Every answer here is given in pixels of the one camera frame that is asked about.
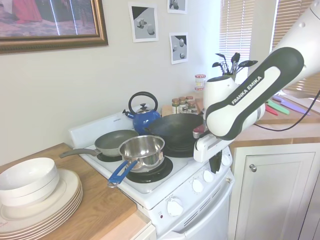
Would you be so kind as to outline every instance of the oven handle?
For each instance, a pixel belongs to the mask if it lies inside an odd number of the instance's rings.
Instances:
[[[232,191],[233,185],[235,183],[235,177],[231,174],[226,177],[225,179],[229,183],[229,187],[224,193],[224,196],[221,198],[221,200],[215,205],[215,207],[209,212],[208,215],[204,216],[196,225],[194,225],[191,229],[187,230],[183,234],[177,233],[174,231],[169,232],[167,235],[165,235],[164,238],[161,240],[186,240],[188,232],[193,232],[197,228],[201,228],[201,226],[207,222],[220,208],[220,206],[225,202],[225,200],[230,196],[230,193]]]

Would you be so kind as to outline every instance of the gray frying pan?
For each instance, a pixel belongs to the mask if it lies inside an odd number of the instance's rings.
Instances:
[[[120,155],[119,146],[127,141],[128,139],[137,137],[139,134],[134,130],[118,130],[106,133],[95,140],[94,145],[95,150],[80,148],[71,151],[66,151],[60,154],[60,158],[65,158],[71,155],[78,154],[90,154],[92,156],[97,156],[98,154],[103,154],[108,157],[116,157]]]

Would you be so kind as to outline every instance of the blue kettle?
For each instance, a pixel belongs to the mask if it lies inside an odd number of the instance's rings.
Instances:
[[[132,109],[131,102],[137,96],[146,96],[151,98],[154,103],[154,109],[150,110],[146,107],[145,103],[140,104],[141,108],[138,112],[135,112]],[[137,131],[140,135],[148,135],[148,132],[144,130],[147,128],[150,123],[154,120],[161,118],[160,114],[157,112],[158,101],[154,95],[147,91],[140,91],[134,94],[129,100],[129,111],[123,110],[123,114],[125,114],[128,118],[133,119],[133,127],[134,130]]]

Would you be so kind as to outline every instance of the white bowl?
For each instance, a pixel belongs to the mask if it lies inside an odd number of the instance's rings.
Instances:
[[[3,205],[8,207],[22,207],[40,203],[52,194],[59,182],[59,179],[60,176],[59,173],[57,173],[51,182],[38,191],[21,197],[3,198],[1,199],[1,202]]]
[[[21,162],[0,174],[0,200],[29,195],[58,174],[55,161],[40,157]]]

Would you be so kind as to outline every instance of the kettle handle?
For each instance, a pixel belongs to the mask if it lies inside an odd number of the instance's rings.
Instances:
[[[140,91],[140,92],[137,92],[136,94],[134,94],[130,100],[129,100],[129,110],[132,114],[137,114],[133,109],[132,109],[132,106],[131,106],[131,102],[132,100],[137,97],[137,96],[146,96],[146,97],[149,97],[151,98],[153,101],[154,101],[154,111],[157,111],[158,109],[158,100],[156,99],[156,97],[151,94],[150,92],[147,92],[147,91]]]

